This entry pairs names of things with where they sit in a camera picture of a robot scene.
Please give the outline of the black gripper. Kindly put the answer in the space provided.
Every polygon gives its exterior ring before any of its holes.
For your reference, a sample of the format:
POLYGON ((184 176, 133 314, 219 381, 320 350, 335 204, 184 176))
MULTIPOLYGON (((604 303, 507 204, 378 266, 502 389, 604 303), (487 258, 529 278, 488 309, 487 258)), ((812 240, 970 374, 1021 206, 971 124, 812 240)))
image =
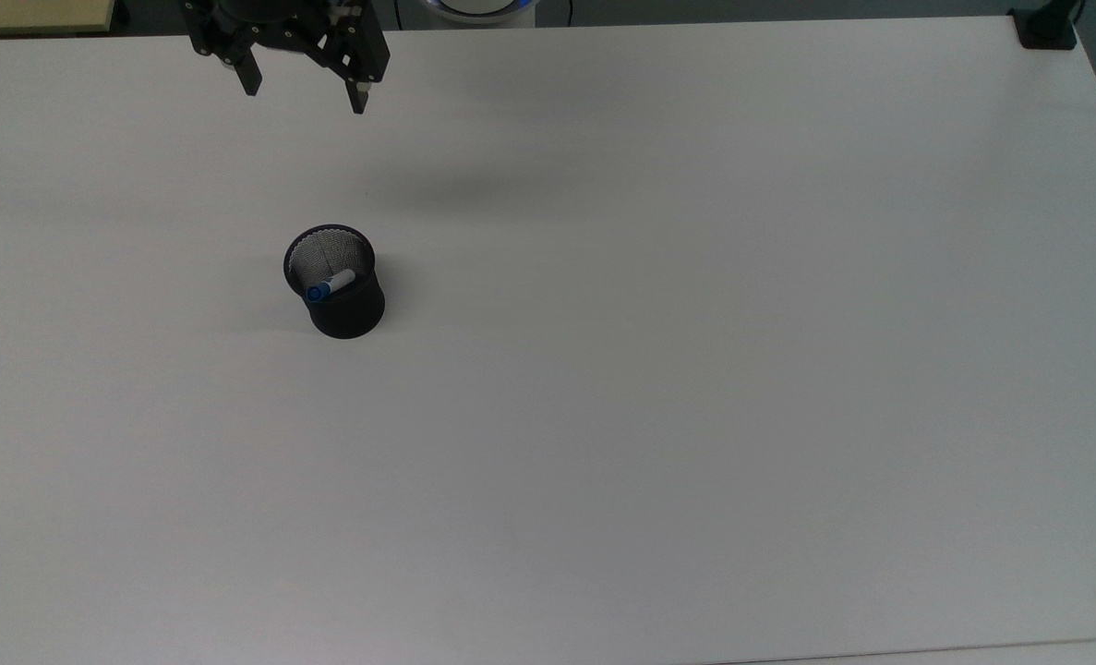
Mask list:
POLYGON ((248 96, 263 80, 255 43, 286 51, 317 47, 316 64, 343 80, 357 116, 391 58, 367 1, 184 1, 182 18, 193 49, 235 71, 248 96))

